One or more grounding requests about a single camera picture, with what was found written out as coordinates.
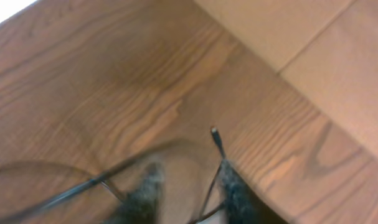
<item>brown wood grain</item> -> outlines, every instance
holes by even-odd
[[[193,2],[42,0],[0,26],[0,165],[97,173],[170,139],[212,149],[211,125],[287,220],[378,223],[378,162]]]

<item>wooden surface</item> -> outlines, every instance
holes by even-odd
[[[211,147],[213,124],[287,220],[378,223],[378,161],[193,2],[43,0],[0,26],[0,165],[96,173],[168,139]]]
[[[378,158],[378,1],[356,1],[282,75]]]
[[[293,60],[353,0],[196,0],[275,70]]]

